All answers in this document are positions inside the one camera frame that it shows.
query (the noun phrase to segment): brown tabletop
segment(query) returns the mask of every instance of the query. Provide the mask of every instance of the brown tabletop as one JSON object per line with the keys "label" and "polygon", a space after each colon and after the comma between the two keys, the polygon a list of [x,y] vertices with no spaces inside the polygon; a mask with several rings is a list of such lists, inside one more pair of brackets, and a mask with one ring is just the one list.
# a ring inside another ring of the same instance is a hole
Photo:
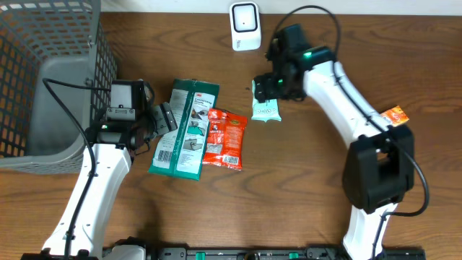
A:
{"label": "brown tabletop", "polygon": [[[263,54],[279,15],[262,15],[262,46],[234,52],[227,14],[102,14],[121,79],[151,82],[156,103],[168,101],[175,78],[221,85],[217,107],[252,115],[248,90],[269,72]],[[416,159],[430,184],[430,207],[392,217],[386,246],[421,246],[428,259],[462,253],[462,18],[340,16],[339,59],[377,111],[400,105],[410,117]],[[320,15],[298,15],[313,45],[335,31]],[[279,101],[282,122],[249,121],[243,171],[203,167],[201,180],[147,173],[155,149],[135,159],[118,192],[105,245],[138,236],[191,247],[295,247],[339,244],[351,205],[341,187],[347,149],[310,99]],[[77,174],[0,174],[0,259],[39,252],[64,211]],[[422,203],[422,187],[400,203]]]}

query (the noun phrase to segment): wooden surface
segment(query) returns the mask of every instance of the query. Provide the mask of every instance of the wooden surface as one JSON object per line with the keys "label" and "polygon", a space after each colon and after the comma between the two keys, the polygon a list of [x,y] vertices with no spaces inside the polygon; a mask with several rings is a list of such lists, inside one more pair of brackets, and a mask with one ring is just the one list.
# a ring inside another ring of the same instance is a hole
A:
{"label": "wooden surface", "polygon": [[[119,78],[151,82],[168,101],[174,78],[221,85],[217,107],[251,117],[252,78],[281,16],[263,15],[258,51],[231,49],[226,14],[103,14]],[[400,105],[411,118],[416,158],[430,183],[430,207],[392,217],[386,246],[422,246],[428,259],[462,253],[462,18],[340,16],[339,58],[378,111]],[[326,17],[302,22],[312,44],[332,44]],[[147,173],[154,150],[136,158],[123,181],[105,245],[130,235],[191,247],[306,246],[340,243],[350,204],[341,187],[347,150],[313,100],[279,102],[282,122],[249,121],[241,172],[206,166],[199,182]],[[64,211],[77,175],[0,174],[0,254],[39,252]],[[398,207],[422,203],[416,184]]]}

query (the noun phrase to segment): gray plastic basket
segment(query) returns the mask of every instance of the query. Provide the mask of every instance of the gray plastic basket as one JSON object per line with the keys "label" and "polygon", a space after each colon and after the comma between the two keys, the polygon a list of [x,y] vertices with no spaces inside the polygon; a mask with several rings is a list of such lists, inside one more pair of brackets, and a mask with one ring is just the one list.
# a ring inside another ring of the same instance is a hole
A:
{"label": "gray plastic basket", "polygon": [[[75,173],[84,144],[42,83],[47,77],[110,88],[117,67],[100,25],[100,1],[0,3],[0,167]],[[86,129],[104,91],[51,87]]]}

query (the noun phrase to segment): red package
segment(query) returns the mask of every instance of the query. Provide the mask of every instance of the red package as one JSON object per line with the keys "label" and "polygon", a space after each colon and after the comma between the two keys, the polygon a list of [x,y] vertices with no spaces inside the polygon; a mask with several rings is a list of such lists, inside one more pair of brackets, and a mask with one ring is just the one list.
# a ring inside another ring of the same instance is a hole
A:
{"label": "red package", "polygon": [[209,110],[209,137],[202,164],[242,170],[241,151],[247,118],[227,111]]}

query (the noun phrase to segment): light green package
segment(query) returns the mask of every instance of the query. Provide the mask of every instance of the light green package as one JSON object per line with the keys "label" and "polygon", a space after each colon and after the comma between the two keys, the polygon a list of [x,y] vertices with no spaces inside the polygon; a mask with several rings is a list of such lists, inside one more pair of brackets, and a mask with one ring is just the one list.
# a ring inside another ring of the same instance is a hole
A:
{"label": "light green package", "polygon": [[281,116],[279,115],[279,109],[277,108],[277,100],[267,100],[265,103],[259,103],[257,99],[255,99],[255,81],[252,80],[252,94],[253,94],[253,101],[252,101],[252,108],[253,108],[253,115],[252,120],[278,120],[281,121]]}
{"label": "light green package", "polygon": [[148,172],[199,180],[209,132],[208,113],[218,92],[218,84],[175,80],[170,107],[178,129],[159,140]]}

